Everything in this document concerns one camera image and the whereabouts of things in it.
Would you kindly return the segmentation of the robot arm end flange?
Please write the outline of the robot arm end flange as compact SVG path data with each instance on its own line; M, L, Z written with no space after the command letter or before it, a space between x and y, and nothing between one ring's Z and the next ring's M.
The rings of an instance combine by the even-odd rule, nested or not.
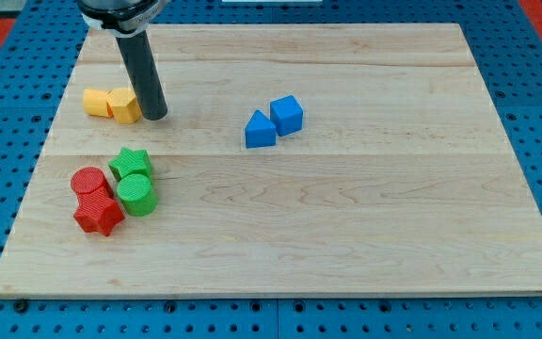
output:
M116 38L143 32L167 5L168 0L78 0L86 24Z

